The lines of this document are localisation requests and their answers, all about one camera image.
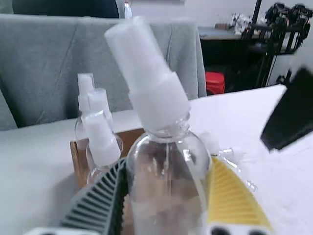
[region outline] red bucket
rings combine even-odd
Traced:
[[[212,94],[223,94],[225,91],[224,74],[220,72],[205,72],[206,90]]]

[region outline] plastic bottle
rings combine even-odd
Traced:
[[[82,123],[81,116],[89,112],[88,93],[94,90],[93,74],[92,73],[79,73],[78,78],[78,105],[81,115],[78,117],[75,123],[75,137],[77,148],[79,150],[86,150],[88,144],[88,138],[85,132],[84,125]]]
[[[113,132],[113,118],[112,118],[112,114],[109,108],[107,91],[103,88],[95,88],[92,92],[88,93],[88,103],[89,103],[90,112],[96,113],[96,112],[103,111],[103,115],[108,122],[108,125],[112,131],[112,134],[116,138],[116,141],[118,143],[118,146],[121,152],[123,152],[124,150],[123,141],[118,135],[116,135]],[[94,171],[96,165],[93,161],[93,158],[89,149],[87,149],[86,151],[86,158],[87,158],[90,171]]]
[[[200,138],[208,148],[211,157],[216,157],[218,160],[224,162],[229,169],[234,171],[238,177],[246,183],[246,187],[251,192],[255,192],[257,190],[257,186],[248,179],[246,170],[244,170],[243,166],[240,164],[240,158],[245,154],[241,149],[228,148],[221,150],[218,140],[212,137],[212,135],[208,132],[202,133]]]
[[[146,130],[126,163],[135,234],[203,234],[211,159],[189,130],[190,105],[179,78],[142,18],[114,26],[105,38]]]
[[[125,3],[124,3],[124,9],[125,9],[125,18],[126,19],[130,19],[131,17],[133,17],[131,3],[129,3],[128,0],[125,1]]]
[[[121,155],[116,138],[103,112],[100,111],[82,116],[89,139],[87,152],[91,154],[95,164],[95,168],[88,175],[88,184],[93,184],[100,174],[108,172]]]

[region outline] white tablecloth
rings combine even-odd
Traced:
[[[312,235],[313,135],[269,154],[260,134],[284,91],[275,86],[191,101],[191,129],[209,131],[221,147],[241,147],[244,167],[278,235]],[[140,127],[133,111],[113,114],[115,131]],[[45,226],[77,191],[69,142],[74,120],[0,132],[0,234]]]

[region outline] white spray nozzle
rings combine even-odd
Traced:
[[[91,112],[103,111],[111,130],[113,130],[113,119],[109,108],[107,91],[103,88],[94,89],[93,92],[88,93],[88,102]]]
[[[112,27],[105,37],[131,93],[147,90],[172,73],[142,17]]]
[[[144,18],[134,17],[112,27],[105,38],[145,129],[161,130],[188,114],[187,95],[177,74],[169,69]]]
[[[92,92],[94,89],[93,74],[92,73],[79,73],[78,78],[78,104],[81,112],[89,111],[88,97],[87,94]]]
[[[89,139],[89,148],[98,166],[115,163],[121,151],[110,129],[103,111],[82,116],[82,121]]]

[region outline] gray ribbed object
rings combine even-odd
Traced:
[[[126,161],[122,159],[94,185],[73,198],[73,205],[59,226],[97,231],[102,235],[119,235],[127,194]]]

